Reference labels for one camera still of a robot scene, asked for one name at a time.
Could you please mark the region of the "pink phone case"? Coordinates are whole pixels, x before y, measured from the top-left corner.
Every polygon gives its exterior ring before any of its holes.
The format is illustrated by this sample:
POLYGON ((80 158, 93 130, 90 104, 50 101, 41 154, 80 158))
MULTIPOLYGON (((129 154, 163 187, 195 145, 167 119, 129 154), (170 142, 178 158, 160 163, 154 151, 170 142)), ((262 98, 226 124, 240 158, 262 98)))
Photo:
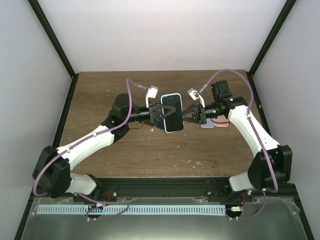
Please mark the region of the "pink phone case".
POLYGON ((226 128, 229 126, 229 120, 224 115, 220 115, 217 118, 214 118, 212 121, 214 122, 215 126, 219 128, 226 128))

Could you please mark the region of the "blue phone black screen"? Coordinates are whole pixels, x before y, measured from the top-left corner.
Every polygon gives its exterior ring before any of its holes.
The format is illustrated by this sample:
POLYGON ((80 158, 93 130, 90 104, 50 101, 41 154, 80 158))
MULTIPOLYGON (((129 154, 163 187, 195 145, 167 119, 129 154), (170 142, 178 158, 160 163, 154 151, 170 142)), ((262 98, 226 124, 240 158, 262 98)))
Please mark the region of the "blue phone black screen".
POLYGON ((164 121, 163 121, 163 120, 157 122, 155 126, 156 126, 156 128, 158 128, 158 129, 160 129, 160 130, 162 130, 162 131, 165 131, 165 124, 164 124, 164 121))

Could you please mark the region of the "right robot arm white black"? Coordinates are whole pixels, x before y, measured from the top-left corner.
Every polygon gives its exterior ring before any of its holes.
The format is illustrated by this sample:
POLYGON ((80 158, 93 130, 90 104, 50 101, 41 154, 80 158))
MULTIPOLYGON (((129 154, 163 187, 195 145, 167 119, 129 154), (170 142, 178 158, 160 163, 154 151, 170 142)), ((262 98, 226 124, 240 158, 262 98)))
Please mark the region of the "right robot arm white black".
POLYGON ((279 186, 288 182, 291 176, 291 148, 273 139, 255 118, 245 99, 232 95, 225 80, 211 84, 211 91, 214 101, 206 105, 199 91, 188 90, 195 102, 183 111, 184 121, 203 125, 209 118, 225 116, 241 133, 253 154, 248 170, 231 176, 229 184, 222 188, 223 198, 232 202, 244 190, 278 192, 279 186))

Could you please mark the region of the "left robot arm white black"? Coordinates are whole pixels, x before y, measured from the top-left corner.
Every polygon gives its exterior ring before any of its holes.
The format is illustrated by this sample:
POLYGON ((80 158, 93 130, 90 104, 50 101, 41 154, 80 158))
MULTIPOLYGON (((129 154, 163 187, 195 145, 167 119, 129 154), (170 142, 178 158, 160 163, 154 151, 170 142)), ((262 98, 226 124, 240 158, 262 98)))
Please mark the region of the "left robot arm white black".
POLYGON ((76 174, 72 170, 99 150, 115 144, 129 131, 130 122, 163 123, 167 133, 182 130, 182 102, 178 95, 165 94, 160 102, 146 95, 146 106, 133 104, 131 94, 119 94, 107 118, 92 132, 58 148, 49 145, 40 153, 32 177, 33 194, 57 198, 65 193, 85 195, 91 202, 102 196, 98 180, 91 174, 76 174))

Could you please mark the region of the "clear acrylic sheet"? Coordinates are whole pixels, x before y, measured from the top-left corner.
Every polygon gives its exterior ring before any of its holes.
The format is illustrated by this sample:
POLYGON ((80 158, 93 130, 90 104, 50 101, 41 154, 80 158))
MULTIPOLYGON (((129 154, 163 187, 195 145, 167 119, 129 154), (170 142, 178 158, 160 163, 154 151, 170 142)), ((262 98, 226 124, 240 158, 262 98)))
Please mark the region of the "clear acrylic sheet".
MULTIPOLYGON (((33 201, 23 240, 305 240, 300 210, 291 198, 257 197, 243 216, 37 214, 39 205, 85 205, 71 198, 33 201)), ((136 198, 130 205, 215 205, 192 198, 136 198)))

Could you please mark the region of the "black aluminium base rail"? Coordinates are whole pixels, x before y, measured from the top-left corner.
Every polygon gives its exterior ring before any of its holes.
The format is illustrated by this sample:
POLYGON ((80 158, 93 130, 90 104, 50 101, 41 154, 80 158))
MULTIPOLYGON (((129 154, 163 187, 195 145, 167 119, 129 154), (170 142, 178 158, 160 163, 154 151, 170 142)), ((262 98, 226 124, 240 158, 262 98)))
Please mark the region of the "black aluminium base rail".
POLYGON ((228 177, 98 177, 97 186, 86 196, 113 202, 134 198, 195 198, 209 202, 239 203, 262 196, 261 190, 234 191, 228 177))

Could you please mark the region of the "right black frame post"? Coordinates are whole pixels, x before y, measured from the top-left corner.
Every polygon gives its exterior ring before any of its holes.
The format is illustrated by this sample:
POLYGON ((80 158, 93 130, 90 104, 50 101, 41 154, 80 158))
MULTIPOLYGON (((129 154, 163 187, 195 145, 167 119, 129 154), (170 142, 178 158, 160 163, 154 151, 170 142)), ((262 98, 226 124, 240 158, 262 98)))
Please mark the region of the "right black frame post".
POLYGON ((274 40, 276 39, 278 33, 280 32, 282 26, 284 25, 286 19, 291 13, 293 7, 295 6, 297 0, 286 0, 281 11, 279 12, 272 28, 270 29, 261 49, 259 50, 251 68, 246 73, 249 77, 253 77, 260 67, 262 61, 267 55, 270 47, 272 46, 274 40))

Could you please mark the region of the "black frame post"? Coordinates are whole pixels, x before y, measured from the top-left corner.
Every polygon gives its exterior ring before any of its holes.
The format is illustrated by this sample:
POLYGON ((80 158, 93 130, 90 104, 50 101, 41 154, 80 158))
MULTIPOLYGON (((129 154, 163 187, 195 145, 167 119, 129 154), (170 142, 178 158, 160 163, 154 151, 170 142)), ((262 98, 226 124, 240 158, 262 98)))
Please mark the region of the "black frame post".
POLYGON ((41 24, 43 30, 45 31, 48 39, 50 40, 53 48, 55 49, 58 57, 60 58, 63 66, 65 67, 69 76, 73 79, 76 75, 65 51, 63 50, 45 12, 43 11, 38 0, 27 0, 30 7, 32 8, 35 16, 37 17, 39 23, 41 24))
POLYGON ((249 77, 253 77, 260 67, 262 61, 267 55, 270 47, 272 46, 274 40, 276 39, 278 33, 280 32, 282 26, 284 25, 286 19, 291 13, 293 7, 295 6, 297 0, 286 0, 281 11, 279 12, 272 28, 270 29, 261 49, 259 50, 251 68, 246 73, 249 77))

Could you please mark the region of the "left black frame post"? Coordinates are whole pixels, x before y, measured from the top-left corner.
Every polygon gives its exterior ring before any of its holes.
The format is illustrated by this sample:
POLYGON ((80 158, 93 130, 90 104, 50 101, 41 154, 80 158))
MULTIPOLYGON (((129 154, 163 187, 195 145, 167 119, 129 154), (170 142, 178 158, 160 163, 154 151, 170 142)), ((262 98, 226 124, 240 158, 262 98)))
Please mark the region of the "left black frame post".
POLYGON ((48 39, 50 40, 53 48, 55 49, 58 57, 60 58, 63 66, 65 67, 69 76, 73 79, 76 75, 65 51, 63 50, 45 12, 43 11, 38 0, 27 0, 30 7, 32 8, 35 16, 37 17, 39 23, 41 24, 43 30, 45 31, 48 39))

